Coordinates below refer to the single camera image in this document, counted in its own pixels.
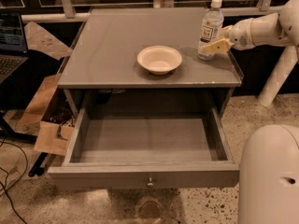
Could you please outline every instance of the drawer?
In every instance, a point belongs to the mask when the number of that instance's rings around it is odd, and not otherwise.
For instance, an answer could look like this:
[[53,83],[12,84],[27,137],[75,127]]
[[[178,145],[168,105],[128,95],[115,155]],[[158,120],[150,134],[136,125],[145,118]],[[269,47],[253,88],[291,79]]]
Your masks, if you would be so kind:
[[64,189],[233,187],[239,166],[209,89],[90,90],[49,175]]

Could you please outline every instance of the cardboard box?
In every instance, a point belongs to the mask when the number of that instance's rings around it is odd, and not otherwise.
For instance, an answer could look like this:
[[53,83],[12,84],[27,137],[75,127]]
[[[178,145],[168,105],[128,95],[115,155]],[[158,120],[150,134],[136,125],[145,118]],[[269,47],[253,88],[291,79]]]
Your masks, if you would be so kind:
[[18,126],[39,123],[34,150],[64,156],[74,128],[50,122],[50,117],[56,114],[59,104],[65,100],[64,92],[57,89],[59,78],[60,75],[44,78]]

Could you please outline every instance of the speckled floor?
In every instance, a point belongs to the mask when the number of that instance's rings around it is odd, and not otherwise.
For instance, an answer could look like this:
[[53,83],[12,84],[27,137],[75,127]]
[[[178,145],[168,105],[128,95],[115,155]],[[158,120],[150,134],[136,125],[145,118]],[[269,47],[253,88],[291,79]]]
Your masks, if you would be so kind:
[[[299,94],[279,95],[270,107],[258,104],[256,97],[233,97],[222,124],[235,162],[240,163],[246,140],[259,127],[280,123],[299,127]],[[11,126],[21,111],[6,114]],[[34,133],[36,127],[22,127]],[[29,168],[38,153],[33,146],[19,145],[26,153]],[[12,184],[25,168],[19,149],[3,144],[0,167],[9,172]],[[0,170],[0,180],[6,173]],[[60,190],[47,176],[25,176],[9,191],[15,209],[27,223],[237,223],[238,185],[227,189],[144,189],[144,190]],[[22,223],[9,200],[0,192],[0,223]]]

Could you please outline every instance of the plastic bottle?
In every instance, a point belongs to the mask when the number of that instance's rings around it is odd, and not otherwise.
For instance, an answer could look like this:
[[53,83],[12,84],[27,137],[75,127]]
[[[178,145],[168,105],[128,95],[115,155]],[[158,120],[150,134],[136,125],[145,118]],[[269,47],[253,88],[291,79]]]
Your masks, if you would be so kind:
[[210,60],[214,54],[204,54],[201,47],[217,37],[218,31],[223,24],[223,14],[221,12],[222,0],[212,0],[211,9],[203,18],[201,34],[198,44],[198,57],[202,60]]

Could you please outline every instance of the laptop screen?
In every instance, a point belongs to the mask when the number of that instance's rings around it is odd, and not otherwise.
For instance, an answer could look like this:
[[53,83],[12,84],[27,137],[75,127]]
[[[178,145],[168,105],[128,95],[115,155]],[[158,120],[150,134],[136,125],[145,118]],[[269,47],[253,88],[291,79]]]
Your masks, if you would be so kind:
[[20,13],[0,11],[0,50],[27,52]]

